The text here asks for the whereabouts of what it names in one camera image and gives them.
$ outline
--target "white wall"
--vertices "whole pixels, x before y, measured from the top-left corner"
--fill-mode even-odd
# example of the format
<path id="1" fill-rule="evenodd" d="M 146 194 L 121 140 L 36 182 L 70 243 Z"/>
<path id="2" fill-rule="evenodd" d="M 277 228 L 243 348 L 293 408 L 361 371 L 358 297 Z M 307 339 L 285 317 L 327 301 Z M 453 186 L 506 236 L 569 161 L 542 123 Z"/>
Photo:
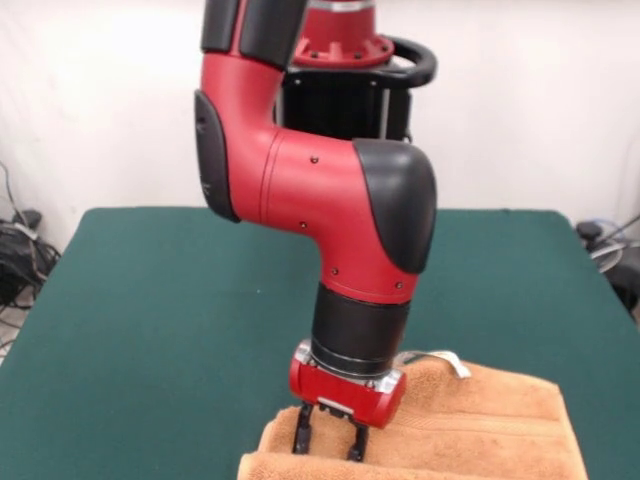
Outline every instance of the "white wall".
<path id="1" fill-rule="evenodd" d="M 640 207 L 640 2 L 378 3 L 381 31 L 440 60 L 412 131 L 441 206 L 574 220 Z M 93 206 L 203 205 L 192 125 L 203 5 L 0 2 L 0 158 L 59 246 Z"/>

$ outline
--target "silver ring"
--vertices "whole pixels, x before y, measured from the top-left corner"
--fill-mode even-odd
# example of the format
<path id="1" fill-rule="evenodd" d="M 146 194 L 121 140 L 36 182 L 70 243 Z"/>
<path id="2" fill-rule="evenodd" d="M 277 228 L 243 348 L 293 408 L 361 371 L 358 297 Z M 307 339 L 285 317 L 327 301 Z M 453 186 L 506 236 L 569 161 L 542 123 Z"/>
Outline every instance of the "silver ring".
<path id="1" fill-rule="evenodd" d="M 328 10 L 334 13 L 353 13 L 373 8 L 375 0 L 357 0 L 352 2 L 331 2 L 329 0 L 309 0 L 309 8 L 316 10 Z"/>

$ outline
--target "orange towel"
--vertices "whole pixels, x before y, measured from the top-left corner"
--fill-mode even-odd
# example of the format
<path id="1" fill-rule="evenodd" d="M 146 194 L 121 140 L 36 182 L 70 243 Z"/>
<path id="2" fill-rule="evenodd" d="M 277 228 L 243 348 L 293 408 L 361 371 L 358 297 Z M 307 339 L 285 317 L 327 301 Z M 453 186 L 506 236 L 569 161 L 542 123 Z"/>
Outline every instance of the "orange towel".
<path id="1" fill-rule="evenodd" d="M 354 427 L 318 409 L 310 454 L 292 455 L 298 408 L 288 408 L 242 458 L 238 479 L 587 479 L 557 385 L 465 365 L 471 378 L 438 358 L 403 367 L 407 394 L 386 429 L 371 429 L 364 463 L 344 460 Z"/>

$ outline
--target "green table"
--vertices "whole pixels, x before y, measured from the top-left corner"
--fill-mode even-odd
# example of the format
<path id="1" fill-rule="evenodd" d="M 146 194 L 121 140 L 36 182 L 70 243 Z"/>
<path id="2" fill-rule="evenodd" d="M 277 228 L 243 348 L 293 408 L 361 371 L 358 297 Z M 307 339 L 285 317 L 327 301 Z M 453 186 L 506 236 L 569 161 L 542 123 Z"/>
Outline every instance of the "green table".
<path id="1" fill-rule="evenodd" d="M 318 272 L 203 209 L 89 212 L 0 367 L 0 479 L 235 478 Z M 404 347 L 559 383 L 591 480 L 640 478 L 640 337 L 560 215 L 441 212 Z"/>

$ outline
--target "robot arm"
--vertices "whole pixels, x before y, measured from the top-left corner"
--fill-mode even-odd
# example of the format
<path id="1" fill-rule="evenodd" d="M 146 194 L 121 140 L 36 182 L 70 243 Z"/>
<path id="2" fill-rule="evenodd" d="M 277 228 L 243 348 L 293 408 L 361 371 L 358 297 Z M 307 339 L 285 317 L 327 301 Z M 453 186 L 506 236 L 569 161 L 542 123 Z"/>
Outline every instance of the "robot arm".
<path id="1" fill-rule="evenodd" d="M 390 409 L 374 419 L 355 411 L 353 396 L 345 406 L 351 400 L 341 403 L 332 391 L 345 382 L 364 388 L 390 372 L 430 248 L 435 179 L 426 156 L 409 144 L 350 142 L 274 124 L 306 3 L 207 2 L 195 100 L 202 189 L 224 218 L 315 240 L 322 278 L 308 353 L 324 377 L 310 393 L 310 380 L 294 372 L 292 388 L 311 404 L 323 398 L 361 424 L 383 427 Z"/>

